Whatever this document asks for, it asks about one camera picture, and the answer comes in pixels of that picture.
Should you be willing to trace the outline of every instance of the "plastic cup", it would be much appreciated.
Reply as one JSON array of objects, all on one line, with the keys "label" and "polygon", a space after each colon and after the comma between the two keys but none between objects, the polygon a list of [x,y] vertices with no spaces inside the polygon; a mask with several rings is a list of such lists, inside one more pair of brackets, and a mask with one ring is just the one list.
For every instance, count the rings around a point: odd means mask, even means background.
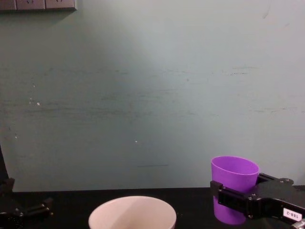
[{"label": "plastic cup", "polygon": [[174,229],[176,212],[152,197],[124,197],[97,207],[89,217],[90,229]]},{"label": "plastic cup", "polygon": [[[211,160],[212,180],[225,187],[247,193],[256,184],[259,167],[256,163],[237,156],[218,156]],[[223,223],[238,225],[245,222],[243,213],[218,204],[214,197],[214,214]]]}]

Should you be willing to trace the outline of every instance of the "white label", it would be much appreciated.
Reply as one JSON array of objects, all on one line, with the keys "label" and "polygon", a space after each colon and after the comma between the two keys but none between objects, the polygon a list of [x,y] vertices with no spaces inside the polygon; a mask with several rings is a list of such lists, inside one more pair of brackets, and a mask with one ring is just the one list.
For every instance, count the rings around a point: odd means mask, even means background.
[{"label": "white label", "polygon": [[297,213],[295,211],[292,211],[292,210],[289,210],[289,209],[286,209],[284,208],[284,213],[283,215],[287,218],[290,218],[290,219],[293,219],[295,221],[300,221],[302,220],[302,214],[300,213]]}]

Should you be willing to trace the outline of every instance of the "table surface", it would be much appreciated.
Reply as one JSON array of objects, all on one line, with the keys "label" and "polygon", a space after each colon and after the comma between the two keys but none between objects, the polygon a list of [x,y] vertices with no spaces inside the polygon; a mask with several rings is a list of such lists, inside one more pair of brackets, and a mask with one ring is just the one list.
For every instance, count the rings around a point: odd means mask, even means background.
[{"label": "table surface", "polygon": [[177,213],[175,229],[273,229],[265,219],[248,220],[241,226],[229,226],[214,217],[213,199],[209,188],[124,189],[101,191],[63,191],[15,193],[24,207],[54,198],[54,215],[31,229],[88,229],[90,213],[100,204],[125,196],[150,196],[162,199]]}]

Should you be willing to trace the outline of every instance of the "purple cup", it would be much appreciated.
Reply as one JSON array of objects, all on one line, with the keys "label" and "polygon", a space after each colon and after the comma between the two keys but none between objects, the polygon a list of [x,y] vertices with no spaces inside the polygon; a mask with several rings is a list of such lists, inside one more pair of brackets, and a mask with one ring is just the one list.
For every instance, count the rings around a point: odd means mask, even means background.
[{"label": "purple cup", "polygon": [[[218,156],[211,160],[212,180],[225,187],[247,193],[256,184],[259,167],[256,163],[237,156]],[[214,214],[226,224],[238,225],[245,222],[243,213],[218,204],[214,197]]]}]

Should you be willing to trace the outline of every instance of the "electrical outlet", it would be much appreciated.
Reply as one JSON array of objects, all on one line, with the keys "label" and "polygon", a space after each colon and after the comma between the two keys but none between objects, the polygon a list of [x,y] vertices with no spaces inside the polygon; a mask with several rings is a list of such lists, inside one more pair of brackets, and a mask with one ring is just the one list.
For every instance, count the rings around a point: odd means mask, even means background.
[{"label": "electrical outlet", "polygon": [[76,0],[45,0],[46,9],[76,10]]},{"label": "electrical outlet", "polygon": [[0,0],[0,11],[16,10],[15,0]]},{"label": "electrical outlet", "polygon": [[44,0],[16,0],[17,10],[45,10]]}]

